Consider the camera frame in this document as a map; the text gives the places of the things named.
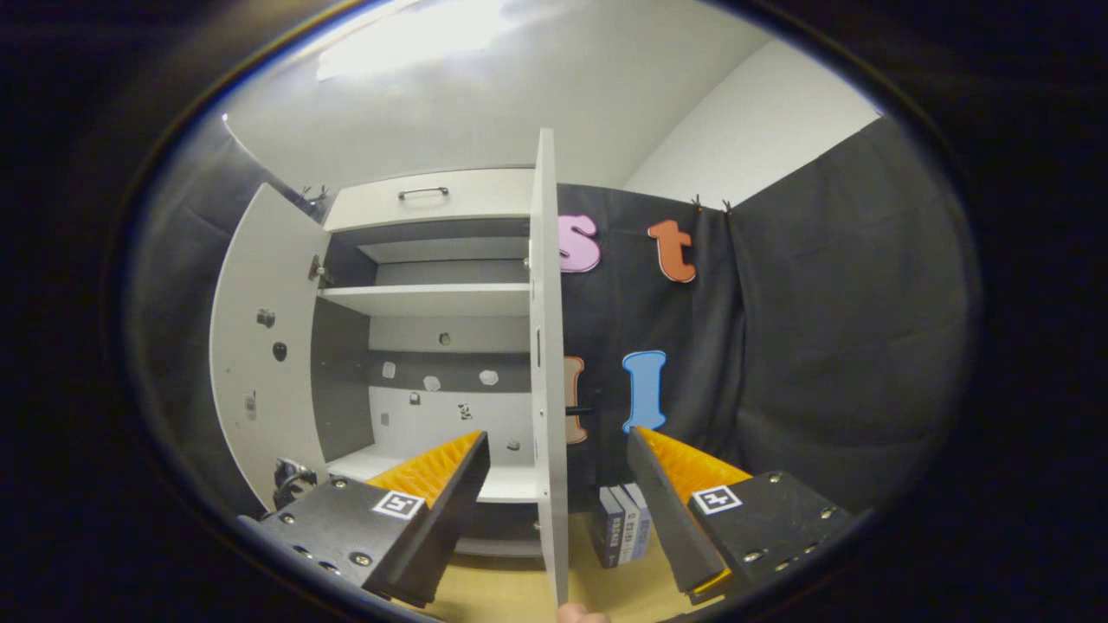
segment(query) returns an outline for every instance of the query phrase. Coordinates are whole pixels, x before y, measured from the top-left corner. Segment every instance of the cabinet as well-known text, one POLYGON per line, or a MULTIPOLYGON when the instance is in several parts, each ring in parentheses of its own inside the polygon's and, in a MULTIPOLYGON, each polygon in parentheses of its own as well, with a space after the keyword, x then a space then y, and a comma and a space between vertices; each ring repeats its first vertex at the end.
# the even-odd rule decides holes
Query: cabinet
POLYGON ((268 186, 247 208, 217 287, 212 375, 220 425, 255 494, 273 508, 273 469, 369 479, 474 429, 490 433, 485 521, 537 518, 538 539, 507 531, 460 551, 542 554, 558 603, 568 525, 561 270, 554 143, 540 132, 534 168, 460 171, 345 188, 317 225, 268 186), (332 237, 377 263, 373 285, 307 278, 332 237), (368 318, 366 447, 325 457, 311 401, 314 309, 368 318), (260 309, 271 327, 256 320, 260 309), (278 360, 274 347, 284 345, 278 360))

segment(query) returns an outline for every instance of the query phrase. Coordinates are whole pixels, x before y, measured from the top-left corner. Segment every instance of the cabinet door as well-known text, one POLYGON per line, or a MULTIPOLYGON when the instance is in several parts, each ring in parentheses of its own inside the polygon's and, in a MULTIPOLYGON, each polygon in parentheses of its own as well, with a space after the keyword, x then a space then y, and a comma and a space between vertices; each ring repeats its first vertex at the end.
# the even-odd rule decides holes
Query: cabinet door
POLYGON ((329 242, 330 234, 263 184, 232 237, 212 305, 208 353, 219 425, 239 471, 269 510, 277 459, 327 476, 311 404, 317 284, 308 273, 329 242), (271 327, 258 321, 261 309, 275 315, 271 327))
POLYGON ((554 135, 538 133, 531 197, 531 395, 535 433, 535 491, 546 573, 558 604, 570 579, 565 396, 562 349, 562 262, 557 241, 554 135))

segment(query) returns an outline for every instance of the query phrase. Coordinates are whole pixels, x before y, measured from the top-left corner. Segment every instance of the white wall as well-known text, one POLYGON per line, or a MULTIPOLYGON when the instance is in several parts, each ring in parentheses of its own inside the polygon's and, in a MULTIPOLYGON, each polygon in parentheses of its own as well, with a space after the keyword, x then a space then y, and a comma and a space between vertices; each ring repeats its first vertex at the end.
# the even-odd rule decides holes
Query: white wall
POLYGON ((741 62, 630 176, 625 190, 736 204, 878 119, 835 74, 780 41, 741 62))
POLYGON ((505 0, 488 49, 318 82, 274 65, 219 108, 296 190, 534 164, 554 130, 558 181, 618 188, 769 35, 702 2, 505 0))

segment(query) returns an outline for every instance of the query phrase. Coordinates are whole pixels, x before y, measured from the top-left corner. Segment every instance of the book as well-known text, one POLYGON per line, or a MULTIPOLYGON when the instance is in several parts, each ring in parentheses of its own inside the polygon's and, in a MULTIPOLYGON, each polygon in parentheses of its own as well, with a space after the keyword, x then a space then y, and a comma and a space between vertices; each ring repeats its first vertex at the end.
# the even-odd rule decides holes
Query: book
POLYGON ((619 564, 632 561, 632 553, 635 551, 635 538, 638 535, 638 504, 632 501, 630 496, 618 484, 612 488, 612 494, 624 509, 624 530, 619 539, 619 564))
POLYGON ((646 555, 646 547, 650 543, 650 509, 646 507, 646 498, 638 484, 628 482, 624 484, 627 496, 638 507, 638 533, 635 537, 635 550, 630 554, 632 560, 638 560, 646 555))
POLYGON ((619 564, 623 523, 623 507, 611 489, 602 487, 593 510, 593 547, 604 569, 619 564))

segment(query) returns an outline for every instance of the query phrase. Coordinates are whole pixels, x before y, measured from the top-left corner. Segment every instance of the ceiling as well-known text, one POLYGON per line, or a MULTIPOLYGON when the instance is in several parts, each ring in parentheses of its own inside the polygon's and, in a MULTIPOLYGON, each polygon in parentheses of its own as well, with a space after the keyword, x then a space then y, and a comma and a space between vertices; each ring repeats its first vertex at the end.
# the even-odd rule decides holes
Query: ceiling
POLYGON ((297 187, 532 164, 540 127, 554 129, 560 182, 622 187, 770 40, 693 0, 504 0, 501 18, 484 50, 389 71, 320 82, 315 55, 286 62, 222 111, 297 187))

